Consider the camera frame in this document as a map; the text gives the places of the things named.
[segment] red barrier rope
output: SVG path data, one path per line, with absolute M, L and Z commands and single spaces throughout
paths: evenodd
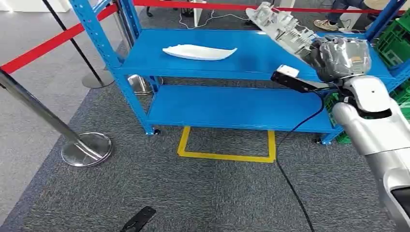
M 255 5 L 238 5 L 238 4 L 225 4 L 225 3 L 197 3 L 187 1 L 163 1 L 163 0 L 133 0 L 136 6 L 158 6 L 158 7 L 171 7 L 171 8 L 202 8 L 210 10 L 238 10 L 244 11 L 246 8 L 256 9 Z M 292 12 L 312 12 L 312 13 L 380 13 L 379 10 L 331 10 L 331 9 L 314 9 L 314 8 L 282 8 L 278 7 L 281 11 Z
M 117 11 L 116 5 L 111 5 L 104 10 L 102 10 L 97 18 L 99 21 L 107 18 L 112 13 Z M 51 38 L 50 40 L 38 45 L 37 47 L 33 48 L 32 50 L 20 55 L 19 57 L 7 62 L 6 64 L 2 65 L 1 69 L 3 69 L 6 73 L 11 74 L 14 71 L 20 69 L 21 67 L 29 64 L 30 62 L 34 61 L 35 59 L 41 57 L 42 55 L 46 54 L 47 52 L 53 50 L 54 48 L 60 46 L 64 42 L 70 40 L 74 36 L 78 35 L 79 33 L 84 31 L 83 25 L 76 24 L 73 27 L 69 28 L 68 30 L 56 35 L 55 37 Z
M 244 11 L 246 8 L 257 8 L 254 5 L 238 5 L 225 3 L 194 3 L 187 1 L 163 1 L 163 0 L 133 0 L 134 5 L 138 6 L 157 6 L 157 7 L 171 7 L 171 8 L 203 8 L 211 10 L 239 10 Z M 312 9 L 312 8 L 278 8 L 282 11 L 292 12 L 312 12 L 312 13 L 380 13 L 379 10 L 331 10 L 331 9 Z M 97 18 L 99 21 L 107 18 L 109 15 L 117 11 L 116 5 L 111 5 L 102 10 Z M 47 52 L 60 46 L 64 42 L 70 40 L 74 36 L 83 32 L 84 28 L 81 24 L 76 24 L 68 30 L 56 35 L 50 40 L 40 44 L 32 50 L 20 55 L 19 57 L 2 65 L 1 68 L 7 73 L 13 73 L 21 67 L 29 64 L 35 59 L 43 56 Z

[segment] silver stanchion base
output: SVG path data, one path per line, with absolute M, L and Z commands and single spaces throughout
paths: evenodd
M 97 80 L 93 73 L 89 73 L 83 78 L 83 85 L 88 88 L 102 88 L 114 82 L 110 72 L 101 70 L 98 72 L 98 76 L 100 77 L 101 82 Z
M 79 149 L 73 142 L 68 142 L 61 151 L 64 162 L 75 167 L 90 167 L 106 160 L 113 152 L 113 144 L 107 136 L 100 133 L 84 133 L 79 135 L 81 141 L 101 158 L 95 160 Z
M 134 74 L 128 77 L 128 82 L 130 83 L 132 90 L 136 95 L 149 95 L 152 94 L 152 87 L 149 83 L 147 83 L 143 77 Z M 160 82 L 161 84 L 164 83 L 164 80 L 162 77 L 160 77 Z

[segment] yellow tape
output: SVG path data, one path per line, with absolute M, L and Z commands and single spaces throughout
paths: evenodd
M 188 137 L 190 134 L 190 127 L 184 127 L 182 131 L 181 140 L 178 146 L 178 155 L 182 157 L 192 157 L 192 158 L 204 158 L 204 159 L 216 159 L 216 160 L 235 160 L 235 161 L 247 161 L 247 162 L 262 162 L 262 163 L 273 163 L 276 159 L 276 145 L 275 145 L 275 132 L 268 131 L 268 157 L 258 157 L 258 156 L 238 156 L 238 155 L 222 155 L 222 154 L 212 154 L 212 153 L 202 153 L 202 152 L 190 152 L 185 151 L 188 143 Z

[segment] black stanchion pole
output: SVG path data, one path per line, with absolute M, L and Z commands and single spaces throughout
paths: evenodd
M 53 7 L 51 7 L 50 3 L 47 0 L 43 0 L 43 3 L 47 7 L 47 9 L 50 11 L 50 13 L 53 15 L 54 19 L 57 21 L 57 23 L 60 25 L 61 29 L 63 31 L 66 31 L 67 28 L 60 19 L 60 17 L 57 15 L 57 13 L 54 11 Z M 78 46 L 77 42 L 71 38 L 70 39 L 71 43 L 74 45 L 76 48 L 77 52 L 80 54 L 81 58 L 83 58 L 84 62 L 87 64 L 87 66 L 90 68 L 91 72 L 94 74 L 96 80 L 98 82 L 93 82 L 93 81 L 85 81 L 83 80 L 83 85 L 89 88 L 102 88 L 105 87 L 109 84 L 111 84 L 114 80 L 110 76 L 106 76 L 105 78 L 101 78 L 98 73 L 95 71 L 95 69 L 92 67 L 90 64 L 89 60 L 87 59 L 86 55 L 84 55 L 83 51 L 81 48 Z

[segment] blue metal shelf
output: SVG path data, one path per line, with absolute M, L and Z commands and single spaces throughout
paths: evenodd
M 160 86 L 148 113 L 154 125 L 290 131 L 320 109 L 317 95 L 289 89 Z M 326 111 L 298 131 L 334 132 Z
M 238 50 L 218 61 L 182 59 L 162 51 L 178 44 Z M 373 49 L 371 56 L 373 65 L 369 74 L 380 77 L 385 83 L 394 80 Z M 118 71 L 147 76 L 270 80 L 281 64 L 300 70 L 300 78 L 319 81 L 309 65 L 287 53 L 260 31 L 143 29 Z
M 391 0 L 366 34 L 343 36 L 371 41 L 405 1 Z M 143 29 L 132 0 L 118 2 L 134 40 L 125 60 L 118 59 L 118 54 L 96 17 L 96 11 L 103 4 L 92 8 L 88 0 L 70 0 L 147 134 L 154 134 L 152 126 L 155 124 L 289 131 L 318 110 L 320 102 L 316 95 L 300 94 L 293 90 L 159 85 L 156 76 L 270 80 L 274 70 L 281 64 L 298 69 L 300 78 L 310 81 L 318 81 L 318 78 L 311 67 L 287 53 L 261 31 Z M 162 51 L 165 47 L 178 44 L 224 49 L 236 47 L 238 50 L 219 61 L 182 59 Z M 391 75 L 372 48 L 370 54 L 372 69 L 368 74 L 379 77 L 388 90 L 393 90 L 408 78 L 409 62 L 392 71 Z M 129 74 L 143 76 L 154 89 L 154 101 L 148 114 L 127 81 L 126 76 Z M 322 132 L 322 143 L 329 144 L 343 129 L 340 125 L 332 128 L 327 113 L 322 112 L 303 124 L 298 131 Z

